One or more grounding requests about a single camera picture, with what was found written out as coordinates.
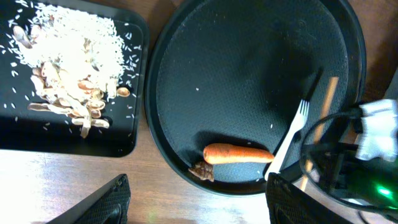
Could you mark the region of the white plastic fork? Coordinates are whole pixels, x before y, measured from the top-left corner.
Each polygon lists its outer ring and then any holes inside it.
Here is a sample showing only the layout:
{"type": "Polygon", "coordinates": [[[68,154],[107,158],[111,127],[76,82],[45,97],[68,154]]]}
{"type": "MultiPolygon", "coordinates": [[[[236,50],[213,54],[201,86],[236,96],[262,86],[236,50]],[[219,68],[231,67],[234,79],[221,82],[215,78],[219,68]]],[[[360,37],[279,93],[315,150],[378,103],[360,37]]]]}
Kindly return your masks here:
{"type": "Polygon", "coordinates": [[[264,174],[265,181],[268,180],[270,173],[279,173],[295,133],[300,131],[307,122],[309,107],[310,103],[308,101],[305,100],[300,101],[300,104],[293,118],[293,121],[290,125],[290,128],[284,140],[282,141],[282,144],[278,148],[274,160],[271,162],[270,166],[266,170],[266,173],[264,174]]]}

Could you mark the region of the orange carrot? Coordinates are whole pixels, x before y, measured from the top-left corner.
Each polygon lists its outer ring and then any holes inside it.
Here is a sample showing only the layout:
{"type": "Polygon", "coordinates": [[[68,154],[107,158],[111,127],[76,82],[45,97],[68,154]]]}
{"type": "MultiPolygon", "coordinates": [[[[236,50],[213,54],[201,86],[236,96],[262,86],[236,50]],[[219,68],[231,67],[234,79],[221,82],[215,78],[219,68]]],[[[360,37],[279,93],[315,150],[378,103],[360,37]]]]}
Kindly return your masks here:
{"type": "Polygon", "coordinates": [[[212,165],[232,163],[270,163],[274,155],[263,149],[235,146],[232,144],[214,143],[203,150],[204,160],[212,165]]]}

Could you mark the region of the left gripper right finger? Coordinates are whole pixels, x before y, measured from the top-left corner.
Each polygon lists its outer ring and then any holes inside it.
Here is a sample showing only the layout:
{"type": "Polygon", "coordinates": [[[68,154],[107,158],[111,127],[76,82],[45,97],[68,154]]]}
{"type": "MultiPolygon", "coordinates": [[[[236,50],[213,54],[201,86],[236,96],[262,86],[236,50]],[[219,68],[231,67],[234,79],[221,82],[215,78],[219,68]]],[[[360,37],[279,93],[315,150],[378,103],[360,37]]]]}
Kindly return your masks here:
{"type": "Polygon", "coordinates": [[[350,224],[276,173],[269,174],[266,199],[271,224],[350,224]]]}

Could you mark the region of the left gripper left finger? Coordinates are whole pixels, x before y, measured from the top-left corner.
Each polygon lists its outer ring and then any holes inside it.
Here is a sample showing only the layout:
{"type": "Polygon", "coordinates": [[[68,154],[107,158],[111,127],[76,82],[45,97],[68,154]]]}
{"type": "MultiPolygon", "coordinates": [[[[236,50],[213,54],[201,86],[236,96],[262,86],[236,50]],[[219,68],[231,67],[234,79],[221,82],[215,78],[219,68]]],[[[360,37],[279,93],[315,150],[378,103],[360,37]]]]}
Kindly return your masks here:
{"type": "Polygon", "coordinates": [[[126,224],[130,199],[128,177],[119,174],[49,224],[126,224]]]}

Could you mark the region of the pile of rice and shells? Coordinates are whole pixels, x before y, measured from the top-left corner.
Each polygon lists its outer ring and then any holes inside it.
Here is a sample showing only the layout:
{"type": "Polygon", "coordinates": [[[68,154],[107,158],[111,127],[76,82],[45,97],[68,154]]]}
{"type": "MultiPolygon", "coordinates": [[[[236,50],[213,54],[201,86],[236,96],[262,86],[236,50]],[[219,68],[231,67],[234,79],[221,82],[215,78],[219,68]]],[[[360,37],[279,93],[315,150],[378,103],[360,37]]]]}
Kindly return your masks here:
{"type": "Polygon", "coordinates": [[[93,126],[109,128],[101,111],[108,101],[133,94],[123,75],[135,66],[124,60],[123,52],[130,48],[113,20],[51,4],[18,4],[35,11],[27,27],[18,25],[18,17],[9,22],[10,51],[20,65],[32,69],[30,80],[42,99],[28,109],[71,117],[83,138],[93,126]]]}

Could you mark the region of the wooden chopstick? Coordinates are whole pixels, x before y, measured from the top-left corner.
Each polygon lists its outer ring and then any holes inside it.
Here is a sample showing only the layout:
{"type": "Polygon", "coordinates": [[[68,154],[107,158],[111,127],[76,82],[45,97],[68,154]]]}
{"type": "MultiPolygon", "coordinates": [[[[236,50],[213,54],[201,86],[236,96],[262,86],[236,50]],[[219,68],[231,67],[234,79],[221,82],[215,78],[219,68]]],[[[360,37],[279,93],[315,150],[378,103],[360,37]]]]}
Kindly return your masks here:
{"type": "MultiPolygon", "coordinates": [[[[328,88],[326,91],[326,95],[323,101],[323,106],[322,106],[322,110],[321,110],[321,115],[320,115],[320,119],[325,118],[328,114],[329,114],[329,110],[330,110],[330,106],[331,103],[333,101],[333,97],[335,94],[335,90],[336,90],[336,86],[338,84],[338,77],[331,77],[329,79],[329,83],[328,83],[328,88]]],[[[319,143],[319,141],[321,140],[322,134],[323,134],[323,128],[324,128],[324,124],[319,124],[316,126],[315,128],[315,132],[314,132],[314,139],[313,139],[313,143],[319,143]]],[[[301,191],[305,191],[307,183],[308,183],[308,177],[309,177],[309,172],[311,172],[313,167],[313,162],[311,162],[309,159],[307,159],[305,161],[305,173],[303,175],[303,179],[302,182],[300,184],[299,189],[301,191]]]]}

